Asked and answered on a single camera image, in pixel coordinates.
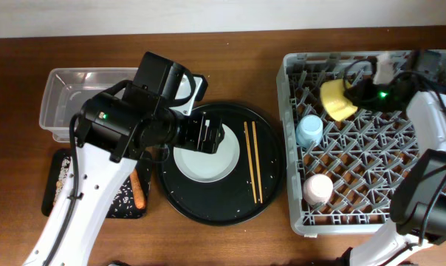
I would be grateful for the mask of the yellow bowl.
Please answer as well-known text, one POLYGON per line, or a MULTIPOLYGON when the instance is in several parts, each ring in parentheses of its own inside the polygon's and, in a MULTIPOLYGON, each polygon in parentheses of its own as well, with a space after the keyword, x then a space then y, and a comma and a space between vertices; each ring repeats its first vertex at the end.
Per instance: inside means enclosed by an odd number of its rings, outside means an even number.
POLYGON ((358 108, 344 96, 351 84, 343 79, 324 82, 320 87, 320 100, 327 114, 340 122, 355 114, 358 108))

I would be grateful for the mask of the orange carrot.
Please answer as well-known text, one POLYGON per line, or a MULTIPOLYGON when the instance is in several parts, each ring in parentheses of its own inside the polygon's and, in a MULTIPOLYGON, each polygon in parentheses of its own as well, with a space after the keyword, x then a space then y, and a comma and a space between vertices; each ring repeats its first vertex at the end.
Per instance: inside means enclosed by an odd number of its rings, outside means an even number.
POLYGON ((146 207, 146 198, 145 198, 144 191, 140 184, 137 170, 134 169, 129 177, 130 177, 131 188, 132 188, 133 197, 134 197, 134 204, 137 209, 144 210, 146 207))

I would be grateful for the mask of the grey plate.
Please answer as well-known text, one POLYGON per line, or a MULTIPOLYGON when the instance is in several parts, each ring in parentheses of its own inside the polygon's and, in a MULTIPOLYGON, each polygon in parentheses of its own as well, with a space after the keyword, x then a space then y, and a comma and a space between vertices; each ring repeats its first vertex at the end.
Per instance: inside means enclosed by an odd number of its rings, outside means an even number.
POLYGON ((215 154, 174 148, 177 168, 189 179, 199 183, 213 183, 225 178, 239 161, 240 145, 233 130, 222 125, 224 139, 215 154))

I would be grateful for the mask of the blue plastic cup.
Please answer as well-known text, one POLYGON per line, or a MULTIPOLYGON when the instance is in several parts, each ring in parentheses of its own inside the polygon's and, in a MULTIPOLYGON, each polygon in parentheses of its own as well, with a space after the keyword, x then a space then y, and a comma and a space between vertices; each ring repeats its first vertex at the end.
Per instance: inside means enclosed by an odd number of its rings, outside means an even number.
POLYGON ((304 116, 295 129, 297 144, 304 149, 318 145, 323 137, 323 121, 317 115, 304 116))

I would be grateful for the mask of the wooden chopstick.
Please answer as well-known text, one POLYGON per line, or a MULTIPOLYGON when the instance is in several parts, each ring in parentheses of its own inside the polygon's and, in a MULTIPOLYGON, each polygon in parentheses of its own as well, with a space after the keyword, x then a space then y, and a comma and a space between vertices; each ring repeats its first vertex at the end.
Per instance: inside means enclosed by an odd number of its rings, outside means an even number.
POLYGON ((263 203, 263 192, 262 192, 262 181, 261 181, 261 168, 260 168, 260 160, 259 160, 259 152, 258 152, 258 139, 257 139, 257 130, 256 123, 252 121, 252 129, 253 129, 253 142, 254 142, 254 152, 255 152, 255 164, 256 164, 256 174, 258 180, 258 192, 260 203, 263 203))
POLYGON ((255 190, 255 179, 254 179, 254 173, 253 173, 253 161, 252 161, 251 148, 250 148, 249 130, 248 130, 248 125, 247 125, 246 121, 244 121, 244 135, 245 135, 246 146, 247 146, 247 157, 248 157, 248 164, 249 164, 249 171, 250 171, 250 182, 251 182, 252 192, 253 192, 253 201, 255 204, 257 204, 257 196, 256 196, 256 190, 255 190))

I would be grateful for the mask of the pink plastic cup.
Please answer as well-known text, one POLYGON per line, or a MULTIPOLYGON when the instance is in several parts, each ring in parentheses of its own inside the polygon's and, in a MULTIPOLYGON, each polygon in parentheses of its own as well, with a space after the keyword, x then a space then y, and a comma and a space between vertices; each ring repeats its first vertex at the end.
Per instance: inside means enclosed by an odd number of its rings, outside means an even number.
POLYGON ((333 189, 333 182, 328 176, 315 174, 303 183, 303 198, 309 205, 326 204, 333 189))

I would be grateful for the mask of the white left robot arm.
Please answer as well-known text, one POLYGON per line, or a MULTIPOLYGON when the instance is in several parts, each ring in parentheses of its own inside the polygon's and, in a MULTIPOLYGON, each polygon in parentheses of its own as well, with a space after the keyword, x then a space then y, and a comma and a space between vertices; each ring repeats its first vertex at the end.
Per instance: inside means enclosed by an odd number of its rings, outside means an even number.
POLYGON ((26 265, 86 265, 114 195, 151 146, 214 154, 222 123, 192 112, 207 82, 179 82, 165 99, 121 81, 88 99, 69 124, 71 164, 26 265))

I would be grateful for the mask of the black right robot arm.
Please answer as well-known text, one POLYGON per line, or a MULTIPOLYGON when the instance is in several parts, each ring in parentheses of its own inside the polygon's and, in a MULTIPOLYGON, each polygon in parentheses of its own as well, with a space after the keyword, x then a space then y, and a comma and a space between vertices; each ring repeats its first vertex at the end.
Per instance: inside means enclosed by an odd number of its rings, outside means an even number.
POLYGON ((396 188, 390 219, 363 244, 339 258, 342 265, 400 265, 409 256, 446 242, 446 86, 418 72, 401 72, 377 94, 353 103, 375 110, 404 108, 420 158, 396 188))

